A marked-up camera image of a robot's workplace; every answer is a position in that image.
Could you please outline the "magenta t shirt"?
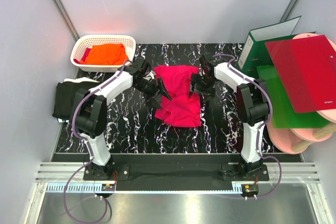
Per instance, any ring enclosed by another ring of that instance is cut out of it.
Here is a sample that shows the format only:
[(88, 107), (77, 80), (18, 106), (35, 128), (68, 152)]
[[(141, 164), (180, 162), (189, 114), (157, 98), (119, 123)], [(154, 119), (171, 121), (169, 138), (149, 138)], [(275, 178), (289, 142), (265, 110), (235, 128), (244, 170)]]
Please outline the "magenta t shirt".
[(196, 93), (190, 94), (191, 76), (198, 73), (195, 66), (158, 66), (154, 68), (158, 78), (172, 98), (162, 97), (161, 108), (155, 112), (155, 117), (163, 123), (174, 127), (201, 126), (201, 103)]

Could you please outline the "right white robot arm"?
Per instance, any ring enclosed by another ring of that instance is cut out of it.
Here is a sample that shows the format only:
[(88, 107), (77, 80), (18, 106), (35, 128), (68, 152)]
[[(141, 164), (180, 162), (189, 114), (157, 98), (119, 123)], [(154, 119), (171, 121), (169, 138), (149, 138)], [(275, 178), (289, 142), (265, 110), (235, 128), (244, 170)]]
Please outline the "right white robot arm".
[(232, 55), (204, 54), (199, 57), (201, 72), (192, 74), (190, 95), (199, 94), (206, 98), (215, 96), (215, 83), (228, 85), (237, 95), (237, 114), (243, 122), (243, 148), (241, 161), (233, 171), (223, 172), (234, 177), (250, 180), (262, 172), (262, 138), (265, 125), (272, 117), (272, 104), (264, 79), (253, 79), (243, 74), (232, 62)]

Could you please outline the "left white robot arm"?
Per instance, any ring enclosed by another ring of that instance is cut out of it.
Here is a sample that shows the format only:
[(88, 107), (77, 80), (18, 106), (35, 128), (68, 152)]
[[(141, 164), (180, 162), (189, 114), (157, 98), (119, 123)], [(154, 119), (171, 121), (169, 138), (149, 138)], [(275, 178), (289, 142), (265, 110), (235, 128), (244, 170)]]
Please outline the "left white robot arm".
[(87, 174), (107, 180), (115, 175), (113, 158), (107, 149), (104, 131), (107, 126), (107, 107), (122, 92), (135, 88), (143, 93), (147, 106), (161, 108), (162, 97), (172, 100), (163, 79), (157, 77), (144, 59), (125, 60), (115, 74), (105, 82), (76, 92), (70, 123), (75, 137), (84, 141), (89, 162)]

